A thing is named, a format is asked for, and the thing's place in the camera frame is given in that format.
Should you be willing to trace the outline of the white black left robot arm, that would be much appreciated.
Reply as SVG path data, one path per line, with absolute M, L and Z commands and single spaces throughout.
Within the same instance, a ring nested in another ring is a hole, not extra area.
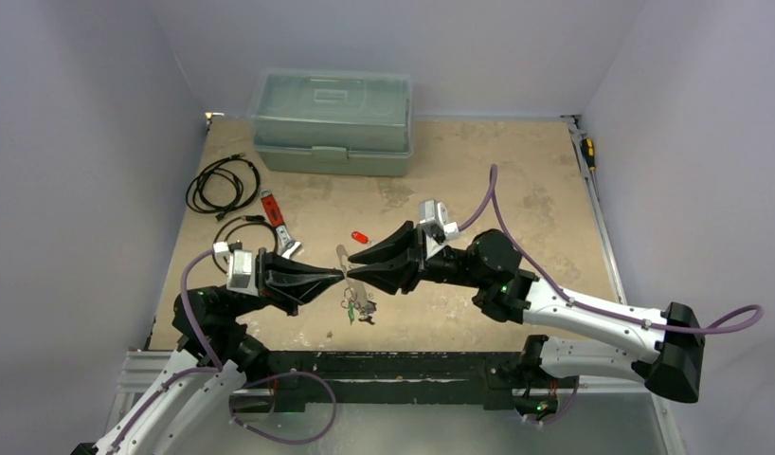
M 286 439 L 244 422 L 232 394 L 259 385 L 276 386 L 290 377 L 317 382 L 337 402 L 332 387 L 315 373 L 273 371 L 271 351 L 246 332 L 237 318 L 273 306 L 295 316 L 346 275 L 336 268 L 297 263 L 241 243 L 218 242 L 191 260 L 182 272 L 174 303 L 177 347 L 153 383 L 120 421 L 94 443 L 81 443 L 76 454 L 172 454 L 177 443 L 218 407 L 229 423 L 283 445 L 310 444 L 331 425 L 302 439 Z

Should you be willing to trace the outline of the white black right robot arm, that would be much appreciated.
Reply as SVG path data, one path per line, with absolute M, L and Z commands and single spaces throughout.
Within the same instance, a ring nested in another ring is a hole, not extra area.
M 477 291 L 473 304 L 489 319 L 584 337 L 581 346 L 554 337 L 529 341 L 529 353 L 517 361 L 525 383 L 539 386 L 551 377 L 583 374 L 616 377 L 678 403 L 698 401 L 706 341 L 691 307 L 672 302 L 659 310 L 569 294 L 521 269 L 521 253 L 497 229 L 480 233 L 465 249 L 422 227 L 411 226 L 408 238 L 402 293 L 421 281 L 470 287 Z

